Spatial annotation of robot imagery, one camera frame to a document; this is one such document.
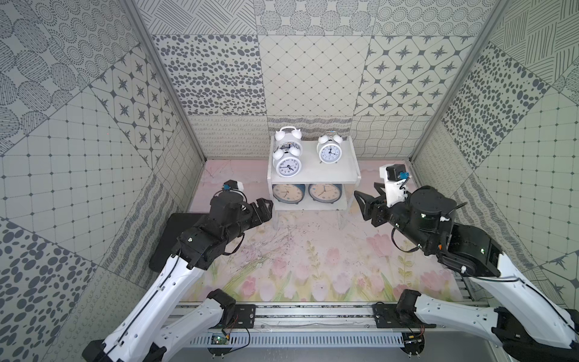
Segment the blue round alarm clock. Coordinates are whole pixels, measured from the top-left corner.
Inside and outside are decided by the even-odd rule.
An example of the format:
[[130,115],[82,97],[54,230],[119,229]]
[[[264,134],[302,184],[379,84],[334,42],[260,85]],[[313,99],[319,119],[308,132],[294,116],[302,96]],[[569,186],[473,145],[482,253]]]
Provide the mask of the blue round alarm clock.
[[305,197],[305,184],[274,184],[272,191],[277,201],[298,205]]
[[342,197],[342,186],[339,184],[311,184],[308,193],[315,202],[334,204]]

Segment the white twin-bell alarm clock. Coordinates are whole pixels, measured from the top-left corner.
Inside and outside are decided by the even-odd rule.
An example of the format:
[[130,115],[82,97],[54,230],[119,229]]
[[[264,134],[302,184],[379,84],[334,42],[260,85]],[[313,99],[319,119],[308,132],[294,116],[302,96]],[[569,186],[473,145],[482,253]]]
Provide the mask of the white twin-bell alarm clock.
[[280,146],[272,154],[272,165],[277,175],[283,178],[296,176],[302,170],[301,149],[295,146]]
[[284,126],[274,134],[277,148],[291,147],[302,150],[302,131],[294,126]]
[[336,164],[342,158],[342,136],[337,131],[326,131],[318,137],[317,152],[320,162]]

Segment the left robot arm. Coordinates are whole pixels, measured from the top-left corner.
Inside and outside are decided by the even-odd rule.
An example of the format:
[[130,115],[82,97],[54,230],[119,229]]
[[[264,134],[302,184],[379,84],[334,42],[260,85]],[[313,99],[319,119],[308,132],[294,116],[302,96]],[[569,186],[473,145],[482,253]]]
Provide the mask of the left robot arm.
[[107,338],[90,342],[83,360],[168,361],[196,336],[229,326],[236,301],[220,289],[173,324],[164,322],[214,260],[227,254],[231,241],[271,220],[273,206],[264,198],[248,203],[241,190],[224,185],[211,199],[209,213],[177,237],[164,268],[134,310]]

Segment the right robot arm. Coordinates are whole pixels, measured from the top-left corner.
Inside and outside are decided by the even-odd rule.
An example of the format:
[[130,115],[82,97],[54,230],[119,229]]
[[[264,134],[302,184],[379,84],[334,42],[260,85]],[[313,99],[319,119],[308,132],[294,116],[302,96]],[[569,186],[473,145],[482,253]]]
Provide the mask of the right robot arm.
[[518,361],[578,359],[578,312],[553,303],[487,232],[456,223],[460,204],[431,186],[414,192],[402,183],[374,187],[377,197],[354,192],[364,220],[375,227],[389,223],[413,243],[411,252],[435,257],[500,304],[465,306],[405,289],[396,305],[401,323],[452,327],[493,342]]

